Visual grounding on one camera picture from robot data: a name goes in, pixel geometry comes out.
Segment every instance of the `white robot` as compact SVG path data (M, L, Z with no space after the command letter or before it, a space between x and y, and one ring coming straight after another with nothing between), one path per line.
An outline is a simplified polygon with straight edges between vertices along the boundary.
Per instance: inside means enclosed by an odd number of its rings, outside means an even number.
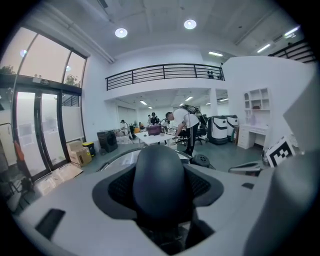
M224 144L228 142L227 118L224 115L211 116L208 119L207 138L213 144Z

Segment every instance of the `white ceiling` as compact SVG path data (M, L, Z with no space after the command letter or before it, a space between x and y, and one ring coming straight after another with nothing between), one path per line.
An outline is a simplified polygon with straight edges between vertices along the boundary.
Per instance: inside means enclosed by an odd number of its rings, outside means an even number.
M268 43L269 51L285 47L285 39L273 39L297 26L273 0L104 1L107 8L98 0L47 0L112 57L166 44L194 45L229 57L256 55ZM195 29L184 28L187 19L196 21ZM127 29L128 35L116 37L118 28Z
M216 97L217 99L227 98L227 90L216 89ZM130 104L136 109L178 107L181 103L200 106L210 102L210 89L183 88L147 91L119 97L117 100Z

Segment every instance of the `white desk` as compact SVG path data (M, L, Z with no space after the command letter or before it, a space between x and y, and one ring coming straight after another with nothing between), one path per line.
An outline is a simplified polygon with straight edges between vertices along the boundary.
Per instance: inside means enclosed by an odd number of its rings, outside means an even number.
M238 146L243 149L253 147L256 141L256 134L267 135L268 128L241 124L238 135Z
M149 136L147 131L144 132L139 132L136 133L135 136L138 137L139 139L139 147L140 147L140 142L143 141L147 145L158 143L158 142L163 142L166 140L173 139L175 136L169 135L169 134L164 134L164 136L159 135L152 135Z

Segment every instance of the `black pants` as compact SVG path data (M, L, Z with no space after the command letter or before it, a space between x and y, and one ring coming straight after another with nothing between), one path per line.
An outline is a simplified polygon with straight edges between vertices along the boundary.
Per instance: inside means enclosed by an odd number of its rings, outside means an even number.
M197 123L196 125L187 128L186 129L186 135L187 135L187 147L186 147L186 152L189 155L192 155L194 148L195 148L195 143L196 143L196 136L197 136L197 131L198 131L198 126L199 124Z

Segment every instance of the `door frame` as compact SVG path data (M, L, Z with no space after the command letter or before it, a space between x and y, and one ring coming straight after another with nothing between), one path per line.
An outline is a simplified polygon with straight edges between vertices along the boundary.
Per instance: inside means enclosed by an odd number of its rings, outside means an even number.
M70 162L70 156L69 156L68 149L67 149L66 138L65 138L64 128L63 128L63 121L62 121L62 105L61 105L62 90L50 88L50 87L43 87L43 86L28 86L27 84L25 84L25 85L18 85L17 84L16 90L15 90L14 96L13 96L12 126L13 126L15 140L20 145L18 127L17 127L17 97L18 97L19 92L35 93L34 109L33 109L33 111L34 111L34 131L36 134L36 140L37 140L39 152L40 152L43 164L45 166L45 170L43 170L43 171L41 171L31 177L32 181L36 181L36 180L42 178L43 176L50 174L53 170L58 169L61 166ZM62 150L63 150L64 157L65 157L65 160L63 160L55 165L52 164L48 150L47 150L45 137L44 137L44 133L43 133L43 128L42 128L42 114L41 114L42 94L52 94L52 92L57 95L57 103L56 103L57 125L58 125L60 143L61 143Z

